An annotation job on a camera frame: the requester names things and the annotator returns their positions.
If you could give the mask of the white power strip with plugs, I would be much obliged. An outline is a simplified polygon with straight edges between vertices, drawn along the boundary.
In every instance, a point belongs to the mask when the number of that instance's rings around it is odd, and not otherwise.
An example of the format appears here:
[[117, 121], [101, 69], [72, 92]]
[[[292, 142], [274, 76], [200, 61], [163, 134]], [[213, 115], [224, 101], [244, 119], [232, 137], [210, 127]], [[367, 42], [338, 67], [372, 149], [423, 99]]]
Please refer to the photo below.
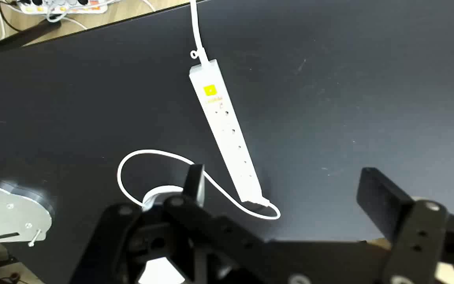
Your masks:
[[29, 15], [103, 14], [107, 0], [16, 0], [18, 8]]

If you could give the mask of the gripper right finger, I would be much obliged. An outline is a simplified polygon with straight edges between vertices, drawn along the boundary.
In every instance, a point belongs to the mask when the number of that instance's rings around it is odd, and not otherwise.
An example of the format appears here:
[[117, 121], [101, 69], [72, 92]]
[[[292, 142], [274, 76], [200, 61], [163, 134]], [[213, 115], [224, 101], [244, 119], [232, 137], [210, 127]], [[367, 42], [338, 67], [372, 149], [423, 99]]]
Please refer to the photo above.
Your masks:
[[454, 214], [414, 200], [379, 169], [364, 167], [357, 203], [391, 244], [378, 284], [437, 284], [440, 262], [454, 266]]

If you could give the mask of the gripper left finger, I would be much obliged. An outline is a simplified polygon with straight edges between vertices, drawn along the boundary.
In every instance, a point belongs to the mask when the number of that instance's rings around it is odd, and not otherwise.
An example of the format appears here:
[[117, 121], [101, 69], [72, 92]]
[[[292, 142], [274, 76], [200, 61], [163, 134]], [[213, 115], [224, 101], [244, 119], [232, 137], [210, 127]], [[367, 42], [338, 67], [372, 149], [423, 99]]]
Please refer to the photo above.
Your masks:
[[280, 253], [200, 207], [203, 172], [192, 165], [184, 191], [146, 212], [134, 204], [108, 207], [69, 284], [138, 284], [158, 258], [191, 284], [288, 284], [290, 266]]

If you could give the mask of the silver metal bracket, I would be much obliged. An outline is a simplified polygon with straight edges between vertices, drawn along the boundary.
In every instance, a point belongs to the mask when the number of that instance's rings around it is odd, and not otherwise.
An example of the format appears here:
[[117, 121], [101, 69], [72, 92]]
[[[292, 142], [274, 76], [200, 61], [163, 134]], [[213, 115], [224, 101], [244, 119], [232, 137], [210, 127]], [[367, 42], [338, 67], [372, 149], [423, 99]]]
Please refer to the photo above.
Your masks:
[[52, 206], [36, 193], [0, 186], [0, 243], [33, 247], [46, 239], [53, 217]]

